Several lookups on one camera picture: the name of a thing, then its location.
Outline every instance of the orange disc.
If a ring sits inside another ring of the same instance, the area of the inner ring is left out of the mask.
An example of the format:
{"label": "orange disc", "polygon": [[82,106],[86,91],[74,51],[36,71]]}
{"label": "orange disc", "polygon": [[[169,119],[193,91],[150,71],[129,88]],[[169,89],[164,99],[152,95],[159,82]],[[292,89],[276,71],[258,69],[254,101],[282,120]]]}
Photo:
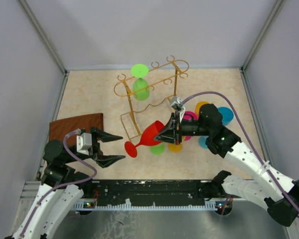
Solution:
{"label": "orange disc", "polygon": [[183,148],[183,145],[182,144],[179,144],[179,145],[175,145],[175,144],[172,144],[172,143],[169,143],[167,145],[168,149],[173,152],[173,153],[178,153],[182,150]]}
{"label": "orange disc", "polygon": [[195,113],[199,116],[199,109],[201,106],[205,105],[205,104],[209,104],[209,102],[206,102],[206,101],[201,101],[201,102],[198,102],[196,107],[195,107]]}

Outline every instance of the wooden board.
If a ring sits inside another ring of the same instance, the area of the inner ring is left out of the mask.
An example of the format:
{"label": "wooden board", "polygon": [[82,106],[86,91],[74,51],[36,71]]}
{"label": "wooden board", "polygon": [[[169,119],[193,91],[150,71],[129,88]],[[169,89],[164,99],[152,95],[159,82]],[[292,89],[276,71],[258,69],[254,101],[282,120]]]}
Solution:
{"label": "wooden board", "polygon": [[[84,116],[70,117],[59,119],[50,123],[49,141],[57,139],[63,141],[64,136],[78,128],[85,128],[89,132],[91,127],[97,127],[103,130],[103,114],[89,114]],[[76,136],[69,137],[67,140],[68,146],[76,145]]]}

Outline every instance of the metal rack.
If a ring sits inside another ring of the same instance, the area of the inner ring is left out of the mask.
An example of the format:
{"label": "metal rack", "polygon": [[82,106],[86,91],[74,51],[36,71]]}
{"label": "metal rack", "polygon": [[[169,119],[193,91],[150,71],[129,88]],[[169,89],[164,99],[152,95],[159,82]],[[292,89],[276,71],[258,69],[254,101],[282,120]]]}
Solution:
{"label": "metal rack", "polygon": [[[152,84],[149,84],[147,87],[143,87],[137,91],[131,91],[129,85],[128,85],[128,82],[131,82],[133,79],[135,79],[135,77],[130,77],[130,78],[126,78],[126,75],[125,74],[121,74],[121,75],[118,75],[118,80],[120,82],[116,83],[115,86],[114,86],[114,93],[117,95],[117,96],[120,96],[120,97],[127,97],[128,98],[128,101],[129,101],[129,105],[130,105],[130,111],[129,112],[126,112],[124,114],[121,115],[121,122],[122,122],[122,125],[124,127],[124,130],[129,138],[129,140],[131,141],[133,138],[136,138],[138,136],[140,136],[142,134],[142,132],[140,131],[139,129],[139,126],[137,125],[137,122],[135,120],[135,113],[142,113],[144,112],[149,106],[152,106],[152,107],[156,107],[156,106],[160,106],[165,100],[168,100],[169,102],[171,102],[171,97],[173,96],[176,96],[176,90],[177,90],[177,78],[178,76],[180,78],[186,78],[188,77],[188,74],[186,73],[186,71],[189,69],[189,64],[184,61],[184,60],[175,60],[175,57],[171,55],[171,60],[169,59],[169,57],[166,57],[166,61],[168,63],[164,64],[164,65],[160,65],[157,61],[156,62],[152,62],[151,63],[151,66],[152,66],[152,69],[149,70],[149,73],[154,71],[154,70],[157,70],[159,68],[162,68],[162,67],[165,67],[165,66],[168,66],[168,65],[172,65],[174,68],[175,68],[175,74],[174,75],[171,75],[169,77],[166,77],[164,79],[161,79],[159,81],[156,81]],[[180,67],[177,65],[177,62],[184,62],[187,67],[185,70],[181,70]],[[172,84],[173,83],[173,80],[174,80],[174,91],[173,91],[173,94],[170,95],[170,96],[167,96],[165,97],[159,104],[157,105],[152,105],[152,104],[148,104],[142,111],[134,111],[133,109],[133,104],[132,104],[132,99],[131,99],[131,96],[134,95],[136,96],[136,93],[139,92],[139,91],[142,91],[142,90],[146,90],[148,92],[150,91],[153,91],[155,89],[155,85],[163,82],[165,85],[168,85],[168,84]],[[125,87],[125,90],[126,90],[126,94],[123,94],[123,95],[120,95],[117,93],[116,91],[116,88],[117,86],[119,86],[120,84],[123,84],[123,86]],[[135,130],[137,131],[137,135],[135,136],[132,136],[130,137],[126,127],[125,127],[125,124],[123,122],[123,119],[122,117],[125,116],[125,115],[130,115],[131,117],[131,120],[133,122],[133,125],[135,127]]]}

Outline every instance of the metal floor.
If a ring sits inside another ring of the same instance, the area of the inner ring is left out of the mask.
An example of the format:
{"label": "metal floor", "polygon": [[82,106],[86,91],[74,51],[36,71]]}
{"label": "metal floor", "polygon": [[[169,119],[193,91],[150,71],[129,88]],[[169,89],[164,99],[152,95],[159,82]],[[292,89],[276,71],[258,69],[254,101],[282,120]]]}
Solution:
{"label": "metal floor", "polygon": [[262,208],[234,202],[233,211],[219,216],[209,211],[71,212],[53,239],[288,239],[285,227]]}

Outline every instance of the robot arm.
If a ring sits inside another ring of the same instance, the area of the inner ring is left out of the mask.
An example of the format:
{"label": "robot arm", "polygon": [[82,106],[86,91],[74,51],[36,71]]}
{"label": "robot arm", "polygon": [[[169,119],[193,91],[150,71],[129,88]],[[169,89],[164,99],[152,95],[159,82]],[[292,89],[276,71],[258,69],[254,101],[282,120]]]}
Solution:
{"label": "robot arm", "polygon": [[222,124],[222,115],[213,104],[200,108],[198,120],[182,120],[179,105],[180,99],[174,99],[172,106],[176,110],[166,126],[155,137],[157,141],[180,144],[182,136],[208,136],[206,145],[213,154],[218,154],[238,167],[245,170],[256,182],[239,179],[233,175],[222,174],[218,184],[227,194],[237,195],[256,203],[266,209],[270,216],[283,226],[290,226],[298,216],[298,211],[283,195],[272,177],[279,182],[288,197],[299,207],[299,180],[282,174],[274,169],[269,162],[260,161],[256,155],[241,141],[240,137]]}
{"label": "robot arm", "polygon": [[[125,158],[123,155],[103,155],[98,140],[102,142],[122,139],[92,127],[89,133],[80,130],[77,145],[70,151],[80,159],[92,158],[102,168]],[[84,195],[89,176],[76,172],[66,163],[75,161],[58,140],[50,141],[44,149],[43,159],[47,167],[41,179],[41,185],[35,200],[18,230],[6,239],[51,239],[71,210]]]}

